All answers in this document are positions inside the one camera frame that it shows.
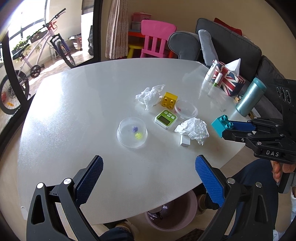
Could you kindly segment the person's right hand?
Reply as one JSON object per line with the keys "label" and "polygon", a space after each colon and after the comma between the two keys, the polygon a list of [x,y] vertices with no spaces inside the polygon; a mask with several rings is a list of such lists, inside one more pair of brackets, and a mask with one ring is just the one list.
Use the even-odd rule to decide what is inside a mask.
{"label": "person's right hand", "polygon": [[295,170],[295,164],[282,164],[276,161],[271,161],[273,168],[273,178],[278,183],[283,173],[292,173]]}

